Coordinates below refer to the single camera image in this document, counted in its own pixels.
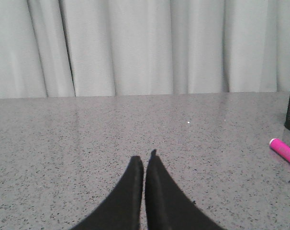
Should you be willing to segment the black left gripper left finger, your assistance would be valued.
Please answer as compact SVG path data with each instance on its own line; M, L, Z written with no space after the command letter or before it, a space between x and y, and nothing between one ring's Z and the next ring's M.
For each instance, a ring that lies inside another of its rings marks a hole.
M143 192L144 167L139 156L129 164L110 194L74 230L138 230Z

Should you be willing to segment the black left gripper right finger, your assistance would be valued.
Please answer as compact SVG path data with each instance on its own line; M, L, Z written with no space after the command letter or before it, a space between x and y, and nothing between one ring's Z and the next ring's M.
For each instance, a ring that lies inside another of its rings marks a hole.
M192 203L152 150L145 180L145 208L149 230L221 230Z

